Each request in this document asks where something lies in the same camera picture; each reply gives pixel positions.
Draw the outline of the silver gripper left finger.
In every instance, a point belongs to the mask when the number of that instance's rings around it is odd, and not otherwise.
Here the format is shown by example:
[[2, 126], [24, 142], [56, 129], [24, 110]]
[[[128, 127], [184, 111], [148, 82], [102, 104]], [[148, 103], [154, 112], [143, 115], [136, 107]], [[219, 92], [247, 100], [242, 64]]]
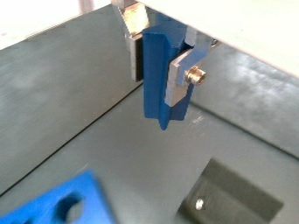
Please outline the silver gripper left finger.
[[150, 26], [146, 6], [136, 0], [111, 0], [131, 58], [132, 80], [143, 79], [143, 30]]

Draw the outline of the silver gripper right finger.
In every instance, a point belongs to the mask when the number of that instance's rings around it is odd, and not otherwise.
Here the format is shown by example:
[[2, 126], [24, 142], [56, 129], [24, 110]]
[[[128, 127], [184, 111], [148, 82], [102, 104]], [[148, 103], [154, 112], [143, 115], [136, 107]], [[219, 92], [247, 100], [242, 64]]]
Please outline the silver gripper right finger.
[[211, 50], [213, 37], [189, 27], [184, 43], [191, 49], [179, 54], [168, 68], [164, 102], [174, 107], [187, 95], [189, 86], [201, 85], [206, 73], [201, 70], [201, 62]]

